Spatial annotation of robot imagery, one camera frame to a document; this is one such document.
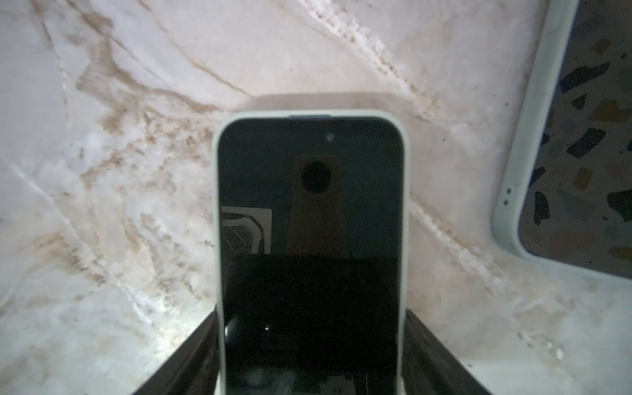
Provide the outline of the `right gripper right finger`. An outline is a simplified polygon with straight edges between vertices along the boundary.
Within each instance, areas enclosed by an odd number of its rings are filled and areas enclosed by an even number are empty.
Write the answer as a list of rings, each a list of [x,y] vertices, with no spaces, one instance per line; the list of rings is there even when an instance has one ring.
[[[407,395],[490,395],[411,310],[405,317],[402,373]]]

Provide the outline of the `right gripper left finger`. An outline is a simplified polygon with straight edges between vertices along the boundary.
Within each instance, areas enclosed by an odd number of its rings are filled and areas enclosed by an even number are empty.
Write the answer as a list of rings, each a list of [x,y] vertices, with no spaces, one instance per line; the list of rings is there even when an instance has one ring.
[[[218,329],[214,310],[133,394],[214,394],[220,371]]]

